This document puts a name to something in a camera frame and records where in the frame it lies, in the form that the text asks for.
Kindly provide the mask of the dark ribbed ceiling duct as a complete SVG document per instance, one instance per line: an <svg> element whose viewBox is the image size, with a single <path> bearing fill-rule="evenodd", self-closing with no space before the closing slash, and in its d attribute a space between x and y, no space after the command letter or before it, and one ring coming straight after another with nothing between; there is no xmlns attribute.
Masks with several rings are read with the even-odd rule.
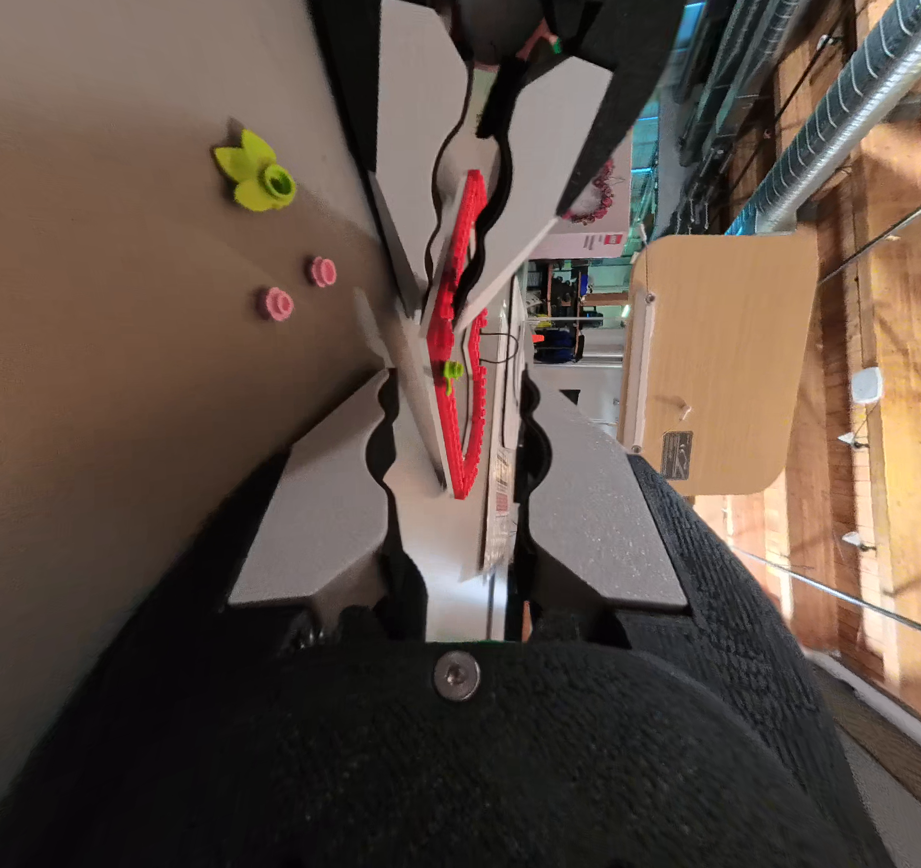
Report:
<svg viewBox="0 0 921 868"><path fill-rule="evenodd" d="M812 0L690 0L677 46L674 101L681 166L712 179Z"/></svg>

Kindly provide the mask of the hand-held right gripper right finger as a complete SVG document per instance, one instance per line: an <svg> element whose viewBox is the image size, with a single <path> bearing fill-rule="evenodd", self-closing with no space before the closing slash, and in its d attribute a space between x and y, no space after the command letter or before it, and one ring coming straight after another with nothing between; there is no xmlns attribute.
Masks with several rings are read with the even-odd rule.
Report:
<svg viewBox="0 0 921 868"><path fill-rule="evenodd" d="M521 397L527 483L515 564L524 599L544 613L686 613L625 449L529 369Z"/></svg>

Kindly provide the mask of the lime green lego leaf piece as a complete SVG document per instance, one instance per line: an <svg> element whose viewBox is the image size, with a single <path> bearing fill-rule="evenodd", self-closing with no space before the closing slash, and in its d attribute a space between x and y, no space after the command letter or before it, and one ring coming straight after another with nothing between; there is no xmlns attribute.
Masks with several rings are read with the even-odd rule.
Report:
<svg viewBox="0 0 921 868"><path fill-rule="evenodd" d="M274 149L248 128L239 130L235 144L215 146L211 154L217 169L232 184L233 202L247 212L279 211L294 202L295 179Z"/></svg>

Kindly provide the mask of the silver ribbed ceiling duct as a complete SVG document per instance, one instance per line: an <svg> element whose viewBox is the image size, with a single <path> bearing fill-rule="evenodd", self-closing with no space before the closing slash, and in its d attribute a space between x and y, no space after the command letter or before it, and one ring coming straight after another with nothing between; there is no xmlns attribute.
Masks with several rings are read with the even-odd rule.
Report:
<svg viewBox="0 0 921 868"><path fill-rule="evenodd" d="M919 75L920 0L892 0L727 235L794 230L801 206L892 112Z"/></svg>

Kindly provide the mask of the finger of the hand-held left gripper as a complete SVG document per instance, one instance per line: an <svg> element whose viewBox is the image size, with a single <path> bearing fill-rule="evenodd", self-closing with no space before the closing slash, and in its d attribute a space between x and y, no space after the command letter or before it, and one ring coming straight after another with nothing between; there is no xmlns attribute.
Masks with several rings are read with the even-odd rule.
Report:
<svg viewBox="0 0 921 868"><path fill-rule="evenodd" d="M441 225L438 176L470 96L470 69L436 10L381 0L376 157L368 173L402 308L420 320Z"/></svg>
<svg viewBox="0 0 921 868"><path fill-rule="evenodd" d="M497 140L499 178L475 224L474 262L455 293L455 329L472 323L557 223L612 79L607 68L565 57L520 88Z"/></svg>

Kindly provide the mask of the red heart lego plate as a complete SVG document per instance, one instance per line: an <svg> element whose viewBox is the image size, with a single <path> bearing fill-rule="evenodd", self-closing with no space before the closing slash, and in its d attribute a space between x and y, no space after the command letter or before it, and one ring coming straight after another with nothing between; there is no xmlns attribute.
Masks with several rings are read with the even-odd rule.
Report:
<svg viewBox="0 0 921 868"><path fill-rule="evenodd" d="M448 209L449 222L435 244L434 285L417 321L401 319L392 356L401 391L428 452L437 481L450 497L465 500L480 469L487 420L488 368L481 357L484 309L464 330L454 326L454 297L475 246L477 217L487 202L486 181L478 169L464 175L459 199ZM454 382L454 397L444 394L442 364L460 361L465 374Z"/></svg>

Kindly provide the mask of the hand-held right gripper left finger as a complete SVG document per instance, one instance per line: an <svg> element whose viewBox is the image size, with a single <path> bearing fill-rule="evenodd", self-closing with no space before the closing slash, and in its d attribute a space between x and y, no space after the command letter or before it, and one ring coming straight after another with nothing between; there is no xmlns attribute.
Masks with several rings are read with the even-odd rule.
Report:
<svg viewBox="0 0 921 868"><path fill-rule="evenodd" d="M336 624L388 592L386 476L396 458L396 372L383 369L292 447L229 597L234 607L305 606Z"/></svg>

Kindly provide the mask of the white labelled sheet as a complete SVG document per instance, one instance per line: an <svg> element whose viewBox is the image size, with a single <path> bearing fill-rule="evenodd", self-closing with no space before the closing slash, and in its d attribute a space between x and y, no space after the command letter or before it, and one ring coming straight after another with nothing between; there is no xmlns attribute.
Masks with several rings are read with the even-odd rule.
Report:
<svg viewBox="0 0 921 868"><path fill-rule="evenodd" d="M498 445L487 475L482 569L490 572L511 563L518 528L515 502L515 451Z"/></svg>

